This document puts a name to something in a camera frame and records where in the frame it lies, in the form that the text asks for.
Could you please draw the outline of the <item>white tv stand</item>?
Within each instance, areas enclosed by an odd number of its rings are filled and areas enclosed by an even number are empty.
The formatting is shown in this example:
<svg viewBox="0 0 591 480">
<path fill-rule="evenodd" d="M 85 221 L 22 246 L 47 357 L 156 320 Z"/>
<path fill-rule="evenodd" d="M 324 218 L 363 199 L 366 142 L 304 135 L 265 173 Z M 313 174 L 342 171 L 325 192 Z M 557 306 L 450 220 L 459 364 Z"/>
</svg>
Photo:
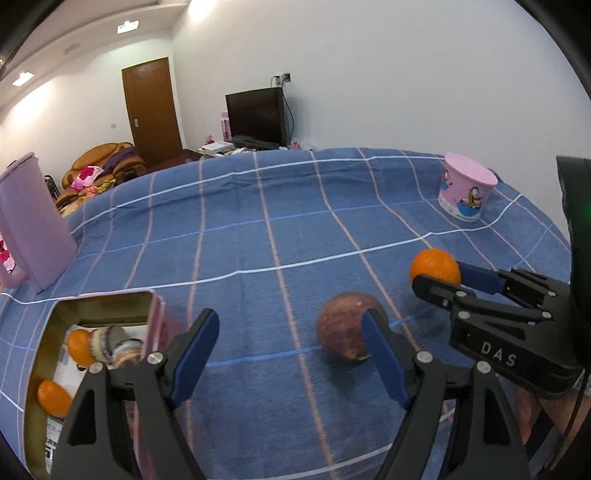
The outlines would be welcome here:
<svg viewBox="0 0 591 480">
<path fill-rule="evenodd" d="M 195 151 L 202 158 L 221 158 L 224 156 L 238 155 L 245 152 L 290 150 L 290 147 L 279 146 L 269 142 L 257 142 L 253 140 L 231 142 L 212 142 L 202 145 Z"/>
</svg>

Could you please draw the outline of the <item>pink cartoon cup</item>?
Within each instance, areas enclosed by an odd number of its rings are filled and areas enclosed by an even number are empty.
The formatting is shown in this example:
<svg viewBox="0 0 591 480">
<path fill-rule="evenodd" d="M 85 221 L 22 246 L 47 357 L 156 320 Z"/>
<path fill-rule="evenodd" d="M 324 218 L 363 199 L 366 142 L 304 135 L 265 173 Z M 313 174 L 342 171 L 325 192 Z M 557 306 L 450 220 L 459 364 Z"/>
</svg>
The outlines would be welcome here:
<svg viewBox="0 0 591 480">
<path fill-rule="evenodd" d="M 458 220 L 476 222 L 498 184 L 497 176 L 487 167 L 461 154 L 446 153 L 443 165 L 439 205 Z"/>
</svg>

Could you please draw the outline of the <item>brown wooden door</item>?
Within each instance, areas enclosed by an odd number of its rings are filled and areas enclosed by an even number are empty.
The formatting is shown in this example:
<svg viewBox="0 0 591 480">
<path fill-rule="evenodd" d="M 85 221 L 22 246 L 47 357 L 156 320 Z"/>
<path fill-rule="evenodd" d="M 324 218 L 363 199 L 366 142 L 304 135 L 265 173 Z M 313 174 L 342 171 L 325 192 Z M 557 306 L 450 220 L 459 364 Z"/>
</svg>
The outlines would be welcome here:
<svg viewBox="0 0 591 480">
<path fill-rule="evenodd" d="M 133 144 L 148 169 L 182 153 L 167 57 L 121 71 Z"/>
</svg>

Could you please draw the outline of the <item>purple passion fruit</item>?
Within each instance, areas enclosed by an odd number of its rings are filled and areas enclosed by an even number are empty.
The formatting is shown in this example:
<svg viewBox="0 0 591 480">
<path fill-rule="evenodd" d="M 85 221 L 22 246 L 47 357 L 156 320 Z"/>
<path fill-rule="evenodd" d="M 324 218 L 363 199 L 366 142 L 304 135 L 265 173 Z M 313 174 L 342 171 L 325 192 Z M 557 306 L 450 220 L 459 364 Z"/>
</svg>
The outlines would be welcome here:
<svg viewBox="0 0 591 480">
<path fill-rule="evenodd" d="M 370 357 L 363 341 L 363 314 L 370 309 L 377 310 L 388 318 L 383 305 L 372 295 L 360 291 L 346 291 L 335 295 L 318 313 L 318 343 L 332 356 L 360 362 Z"/>
</svg>

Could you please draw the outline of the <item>pink flower cushion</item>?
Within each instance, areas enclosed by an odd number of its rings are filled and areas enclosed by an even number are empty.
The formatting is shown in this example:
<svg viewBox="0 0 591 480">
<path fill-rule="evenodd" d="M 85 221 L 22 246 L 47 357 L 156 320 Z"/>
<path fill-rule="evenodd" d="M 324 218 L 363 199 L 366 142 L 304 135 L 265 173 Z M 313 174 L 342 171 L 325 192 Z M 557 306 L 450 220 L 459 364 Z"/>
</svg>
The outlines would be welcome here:
<svg viewBox="0 0 591 480">
<path fill-rule="evenodd" d="M 71 187 L 81 191 L 93 185 L 94 181 L 103 174 L 104 170 L 99 166 L 89 165 L 84 167 L 73 179 Z"/>
</svg>

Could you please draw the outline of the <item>blue plaid tablecloth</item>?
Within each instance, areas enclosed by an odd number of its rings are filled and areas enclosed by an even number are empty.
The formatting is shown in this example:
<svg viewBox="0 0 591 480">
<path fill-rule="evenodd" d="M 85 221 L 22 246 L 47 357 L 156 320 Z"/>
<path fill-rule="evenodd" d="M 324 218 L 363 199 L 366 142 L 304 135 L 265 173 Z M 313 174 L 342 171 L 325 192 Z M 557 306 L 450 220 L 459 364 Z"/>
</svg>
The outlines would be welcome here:
<svg viewBox="0 0 591 480">
<path fill-rule="evenodd" d="M 64 276 L 1 296 L 1 430 L 23 450 L 26 384 L 54 305 L 148 288 L 183 329 L 211 308 L 221 330 L 178 419 L 211 479 L 371 479 L 403 417 L 372 362 L 329 358 L 315 336 L 326 300 L 361 291 L 394 330 L 438 359 L 446 312 L 415 297 L 409 267 L 434 247 L 484 268 L 567 280 L 559 229 L 507 184 L 480 220 L 447 215 L 438 155 L 345 148 L 201 160 L 122 184 L 71 213 Z"/>
</svg>

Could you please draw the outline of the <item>brown leather sofa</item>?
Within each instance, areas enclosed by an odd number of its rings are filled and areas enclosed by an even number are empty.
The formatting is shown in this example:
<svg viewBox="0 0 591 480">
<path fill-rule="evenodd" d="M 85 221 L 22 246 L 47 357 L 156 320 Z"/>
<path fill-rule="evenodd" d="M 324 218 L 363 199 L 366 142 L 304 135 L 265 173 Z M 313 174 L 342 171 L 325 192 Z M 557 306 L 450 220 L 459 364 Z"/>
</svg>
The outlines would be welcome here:
<svg viewBox="0 0 591 480">
<path fill-rule="evenodd" d="M 62 193 L 55 200 L 62 216 L 85 200 L 110 190 L 147 171 L 138 150 L 130 143 L 106 143 L 81 155 L 62 178 Z"/>
</svg>

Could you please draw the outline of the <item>small orange in tin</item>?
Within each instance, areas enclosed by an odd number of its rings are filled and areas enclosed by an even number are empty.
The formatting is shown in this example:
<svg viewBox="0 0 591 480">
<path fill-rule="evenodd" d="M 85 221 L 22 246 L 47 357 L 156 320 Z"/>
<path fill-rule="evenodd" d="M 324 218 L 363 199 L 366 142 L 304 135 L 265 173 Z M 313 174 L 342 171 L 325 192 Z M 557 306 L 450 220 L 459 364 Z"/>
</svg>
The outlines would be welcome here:
<svg viewBox="0 0 591 480">
<path fill-rule="evenodd" d="M 73 330 L 67 337 L 68 354 L 82 368 L 87 368 L 95 362 L 89 345 L 90 337 L 90 332 L 84 329 Z"/>
<path fill-rule="evenodd" d="M 53 417 L 65 418 L 72 403 L 72 397 L 59 384 L 43 380 L 37 389 L 37 400 L 42 410 Z"/>
</svg>

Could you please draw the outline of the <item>black television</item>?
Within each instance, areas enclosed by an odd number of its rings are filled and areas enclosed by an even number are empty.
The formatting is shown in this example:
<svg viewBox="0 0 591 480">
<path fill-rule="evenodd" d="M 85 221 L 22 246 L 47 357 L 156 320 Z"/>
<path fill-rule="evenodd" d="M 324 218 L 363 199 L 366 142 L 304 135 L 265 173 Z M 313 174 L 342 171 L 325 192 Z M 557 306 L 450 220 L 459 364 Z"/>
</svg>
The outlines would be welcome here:
<svg viewBox="0 0 591 480">
<path fill-rule="evenodd" d="M 287 145 L 287 120 L 283 89 L 267 87 L 225 95 L 230 138 L 245 143 Z"/>
</svg>

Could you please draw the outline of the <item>lilac electric kettle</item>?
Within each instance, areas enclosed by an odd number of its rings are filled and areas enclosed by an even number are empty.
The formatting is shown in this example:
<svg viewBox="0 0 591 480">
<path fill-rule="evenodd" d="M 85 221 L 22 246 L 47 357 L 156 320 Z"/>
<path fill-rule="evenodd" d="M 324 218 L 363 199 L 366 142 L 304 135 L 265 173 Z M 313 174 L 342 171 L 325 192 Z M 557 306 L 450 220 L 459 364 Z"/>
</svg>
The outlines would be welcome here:
<svg viewBox="0 0 591 480">
<path fill-rule="evenodd" d="M 35 293 L 53 284 L 69 267 L 77 243 L 60 216 L 40 171 L 28 153 L 1 174 L 1 237 L 15 268 L 1 269 L 1 284 L 28 284 Z"/>
</svg>

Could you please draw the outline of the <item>large orange fruit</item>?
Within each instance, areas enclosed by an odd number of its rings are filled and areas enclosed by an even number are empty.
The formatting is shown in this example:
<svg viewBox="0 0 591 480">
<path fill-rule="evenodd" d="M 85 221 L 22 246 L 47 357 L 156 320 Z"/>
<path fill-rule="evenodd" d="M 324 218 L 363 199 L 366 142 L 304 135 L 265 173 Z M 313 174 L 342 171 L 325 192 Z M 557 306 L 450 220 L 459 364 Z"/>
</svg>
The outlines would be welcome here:
<svg viewBox="0 0 591 480">
<path fill-rule="evenodd" d="M 426 249 L 415 256 L 409 277 L 414 280 L 418 275 L 427 275 L 453 285 L 461 284 L 459 263 L 450 253 L 440 249 Z"/>
</svg>

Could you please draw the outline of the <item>wall power socket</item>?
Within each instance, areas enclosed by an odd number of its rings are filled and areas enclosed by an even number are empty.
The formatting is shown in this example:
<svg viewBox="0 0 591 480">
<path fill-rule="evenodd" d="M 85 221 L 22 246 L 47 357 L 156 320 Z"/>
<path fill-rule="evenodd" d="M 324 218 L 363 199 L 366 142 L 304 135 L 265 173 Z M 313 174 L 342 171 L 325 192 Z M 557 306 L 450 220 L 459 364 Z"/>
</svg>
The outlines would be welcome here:
<svg viewBox="0 0 591 480">
<path fill-rule="evenodd" d="M 290 83 L 291 75 L 290 73 L 280 73 L 273 75 L 271 78 L 270 85 L 277 88 L 283 88 L 284 84 Z"/>
</svg>

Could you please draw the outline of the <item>pink tin box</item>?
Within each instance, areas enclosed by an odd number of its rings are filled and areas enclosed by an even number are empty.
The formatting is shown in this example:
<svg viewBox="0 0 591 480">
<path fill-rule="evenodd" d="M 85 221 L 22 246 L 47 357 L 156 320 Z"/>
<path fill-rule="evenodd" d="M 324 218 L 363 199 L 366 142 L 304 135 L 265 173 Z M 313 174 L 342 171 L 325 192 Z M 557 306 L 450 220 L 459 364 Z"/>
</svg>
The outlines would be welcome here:
<svg viewBox="0 0 591 480">
<path fill-rule="evenodd" d="M 155 291 L 99 292 L 60 300 L 53 307 L 29 374 L 23 420 L 25 466 L 47 479 L 65 411 L 87 367 L 129 366 L 163 350 L 183 331 Z"/>
</svg>

